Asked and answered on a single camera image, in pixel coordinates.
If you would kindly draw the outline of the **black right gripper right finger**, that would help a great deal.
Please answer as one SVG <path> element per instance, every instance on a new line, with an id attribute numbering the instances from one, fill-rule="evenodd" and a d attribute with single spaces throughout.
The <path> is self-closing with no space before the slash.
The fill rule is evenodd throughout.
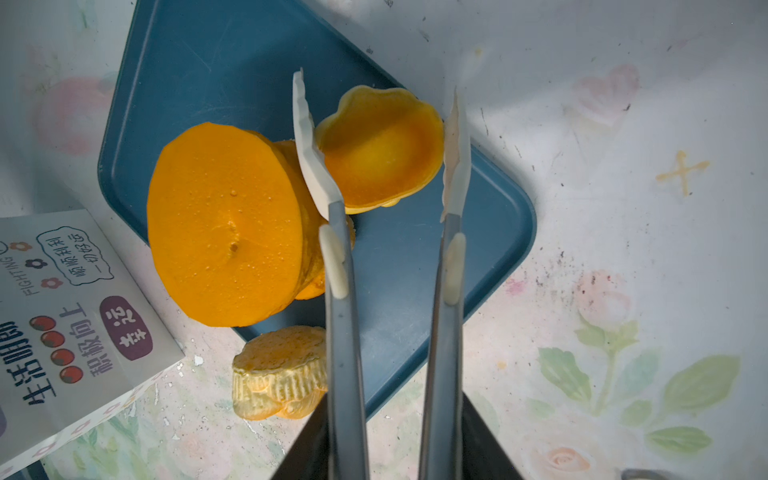
<path id="1" fill-rule="evenodd" d="M 522 480 L 467 394 L 462 401 L 463 480 Z"/>

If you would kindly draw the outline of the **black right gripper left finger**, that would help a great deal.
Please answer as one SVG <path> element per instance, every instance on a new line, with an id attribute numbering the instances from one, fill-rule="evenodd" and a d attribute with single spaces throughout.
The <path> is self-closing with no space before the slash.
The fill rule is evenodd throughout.
<path id="1" fill-rule="evenodd" d="M 326 480 L 328 468 L 328 409 L 323 397 L 271 479 Z"/>

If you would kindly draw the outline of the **knotted yellow bread roll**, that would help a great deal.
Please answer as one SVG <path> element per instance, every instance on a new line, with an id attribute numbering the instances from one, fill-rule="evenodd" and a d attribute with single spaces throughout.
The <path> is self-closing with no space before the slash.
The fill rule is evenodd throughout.
<path id="1" fill-rule="evenodd" d="M 323 328 L 300 325 L 262 334 L 233 359 L 233 410 L 249 421 L 302 419 L 328 391 L 326 366 Z"/>

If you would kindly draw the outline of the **large round orange cake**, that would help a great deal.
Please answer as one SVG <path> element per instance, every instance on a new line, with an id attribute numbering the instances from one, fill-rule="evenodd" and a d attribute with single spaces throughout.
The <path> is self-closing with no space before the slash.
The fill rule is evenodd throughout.
<path id="1" fill-rule="evenodd" d="M 319 214 L 294 141 L 203 123 L 162 150 L 150 182 L 157 273 L 191 319 L 243 327 L 325 292 Z"/>

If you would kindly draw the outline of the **white paper bag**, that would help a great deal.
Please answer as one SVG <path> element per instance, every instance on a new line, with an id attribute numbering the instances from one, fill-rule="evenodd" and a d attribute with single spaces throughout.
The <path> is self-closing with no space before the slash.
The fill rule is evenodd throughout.
<path id="1" fill-rule="evenodd" d="M 1 474 L 111 418 L 183 353 L 86 210 L 1 222 Z"/>

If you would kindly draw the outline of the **small orange bread wedge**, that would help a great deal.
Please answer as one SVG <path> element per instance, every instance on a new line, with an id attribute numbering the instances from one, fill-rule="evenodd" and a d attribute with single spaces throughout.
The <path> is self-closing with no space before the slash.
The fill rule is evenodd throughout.
<path id="1" fill-rule="evenodd" d="M 443 164 L 442 119 L 402 88 L 350 89 L 315 127 L 315 140 L 349 215 L 395 205 L 429 184 Z"/>

